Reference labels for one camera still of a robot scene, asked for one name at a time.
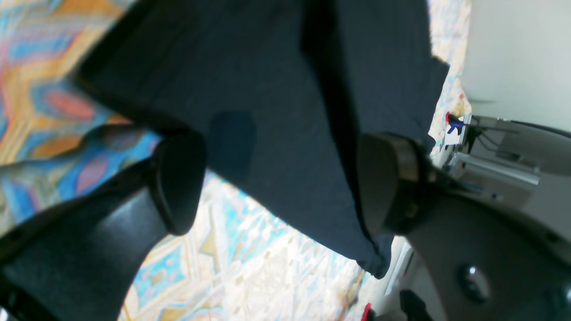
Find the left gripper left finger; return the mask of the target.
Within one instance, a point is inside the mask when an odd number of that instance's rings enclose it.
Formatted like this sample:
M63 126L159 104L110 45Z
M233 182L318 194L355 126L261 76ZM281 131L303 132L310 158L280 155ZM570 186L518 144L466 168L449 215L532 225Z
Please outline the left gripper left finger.
M17 321L116 321L151 249L192 227L207 148L195 131L1 238L1 307Z

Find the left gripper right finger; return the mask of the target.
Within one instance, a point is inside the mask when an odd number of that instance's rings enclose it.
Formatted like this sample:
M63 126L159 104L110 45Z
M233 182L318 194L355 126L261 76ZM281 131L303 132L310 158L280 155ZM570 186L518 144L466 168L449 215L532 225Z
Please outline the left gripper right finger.
M423 261L449 321L568 321L570 243L534 218L469 192L383 133L357 144L370 236L404 236Z

